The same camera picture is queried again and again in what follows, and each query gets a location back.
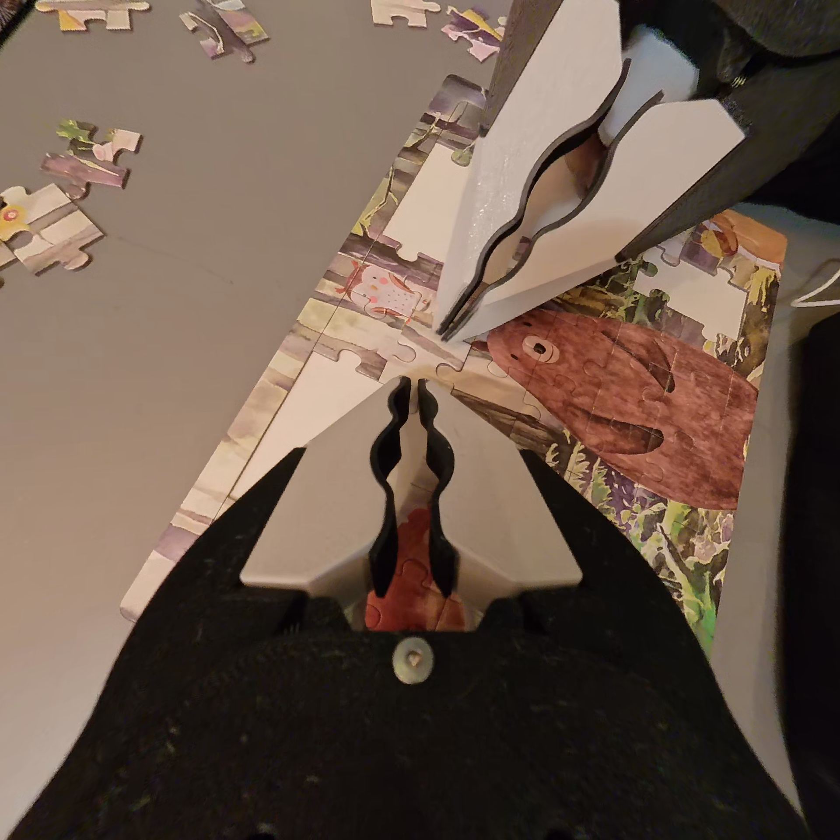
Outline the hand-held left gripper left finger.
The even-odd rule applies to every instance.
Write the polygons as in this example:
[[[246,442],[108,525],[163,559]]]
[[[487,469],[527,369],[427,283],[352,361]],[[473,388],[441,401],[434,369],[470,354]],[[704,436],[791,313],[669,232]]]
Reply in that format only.
[[[383,597],[396,570],[388,478],[402,458],[412,383],[397,376],[327,427],[299,455],[240,580],[312,597]]]

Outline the white yellow jigsaw piece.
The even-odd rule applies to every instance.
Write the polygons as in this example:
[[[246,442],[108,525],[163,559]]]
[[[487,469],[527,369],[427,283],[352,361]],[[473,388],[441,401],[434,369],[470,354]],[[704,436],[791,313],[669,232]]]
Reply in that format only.
[[[375,26],[391,27],[398,18],[409,28],[426,28],[427,14],[438,14],[441,5],[428,1],[370,1]]]

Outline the partly assembled jigsaw puzzle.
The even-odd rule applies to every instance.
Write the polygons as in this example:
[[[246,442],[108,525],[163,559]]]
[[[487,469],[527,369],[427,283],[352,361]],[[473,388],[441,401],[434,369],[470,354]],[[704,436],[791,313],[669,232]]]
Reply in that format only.
[[[447,76],[120,604],[382,383],[435,378],[629,538],[711,651],[786,239],[727,210],[468,341],[433,331],[484,91]]]

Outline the purple white jigsaw piece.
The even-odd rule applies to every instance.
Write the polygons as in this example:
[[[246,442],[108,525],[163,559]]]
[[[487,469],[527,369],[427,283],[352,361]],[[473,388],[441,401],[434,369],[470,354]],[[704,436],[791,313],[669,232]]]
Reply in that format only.
[[[199,36],[199,44],[211,60],[233,55],[252,64],[256,60],[253,46],[270,40],[241,1],[196,1],[179,19],[188,32]]]

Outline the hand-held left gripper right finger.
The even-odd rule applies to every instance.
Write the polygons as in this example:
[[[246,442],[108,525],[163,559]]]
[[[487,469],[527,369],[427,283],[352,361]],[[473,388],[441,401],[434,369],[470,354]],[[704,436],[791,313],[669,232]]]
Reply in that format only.
[[[437,480],[428,547],[440,591],[485,613],[498,600],[581,583],[522,451],[435,381],[417,382],[417,405]]]

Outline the yellow grey jigsaw piece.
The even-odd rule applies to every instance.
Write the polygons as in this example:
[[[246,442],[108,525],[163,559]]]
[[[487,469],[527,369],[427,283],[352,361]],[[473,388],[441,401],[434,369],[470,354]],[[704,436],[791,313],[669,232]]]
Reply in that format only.
[[[62,33],[87,33],[90,22],[103,22],[112,32],[130,31],[132,14],[151,10],[145,1],[36,1],[35,10],[57,16]]]

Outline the green white jigsaw piece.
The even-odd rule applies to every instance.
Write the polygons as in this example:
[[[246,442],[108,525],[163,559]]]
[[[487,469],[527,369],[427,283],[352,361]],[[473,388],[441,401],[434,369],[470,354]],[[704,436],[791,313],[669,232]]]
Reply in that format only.
[[[56,134],[68,141],[71,154],[97,163],[115,163],[123,151],[135,153],[143,140],[141,133],[126,129],[107,129],[99,137],[98,126],[73,119],[61,120]]]

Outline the purple yellow jigsaw piece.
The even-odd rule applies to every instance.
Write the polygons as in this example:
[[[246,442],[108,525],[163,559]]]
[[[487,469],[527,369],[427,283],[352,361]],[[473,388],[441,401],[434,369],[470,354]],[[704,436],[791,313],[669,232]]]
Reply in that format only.
[[[507,16],[492,17],[480,7],[458,9],[448,5],[447,24],[442,33],[454,42],[464,41],[468,52],[478,62],[483,62],[500,52],[508,23]]]

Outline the person's right hand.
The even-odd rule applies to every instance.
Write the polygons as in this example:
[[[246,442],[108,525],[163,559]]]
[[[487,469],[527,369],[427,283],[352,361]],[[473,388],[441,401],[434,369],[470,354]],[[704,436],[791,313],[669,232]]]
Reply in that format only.
[[[584,198],[592,189],[606,153],[606,146],[595,133],[564,156],[574,180],[575,191],[580,198]]]

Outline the person's black clothing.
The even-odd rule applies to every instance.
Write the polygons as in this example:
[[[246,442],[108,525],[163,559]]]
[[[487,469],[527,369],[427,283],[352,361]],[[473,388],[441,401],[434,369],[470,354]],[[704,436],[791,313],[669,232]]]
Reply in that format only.
[[[801,345],[784,492],[784,725],[815,838],[839,838],[839,315]]]

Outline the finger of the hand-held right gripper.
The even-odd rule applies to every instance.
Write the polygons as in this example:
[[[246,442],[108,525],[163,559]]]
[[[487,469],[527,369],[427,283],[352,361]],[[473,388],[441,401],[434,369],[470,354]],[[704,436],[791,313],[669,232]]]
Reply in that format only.
[[[516,267],[469,305],[452,338],[474,338],[613,268],[746,135],[719,100],[651,98],[609,148],[586,198],[535,233]]]
[[[440,337],[455,331],[492,252],[518,231],[540,169],[596,126],[624,75],[620,4],[561,2],[474,147],[437,289]]]

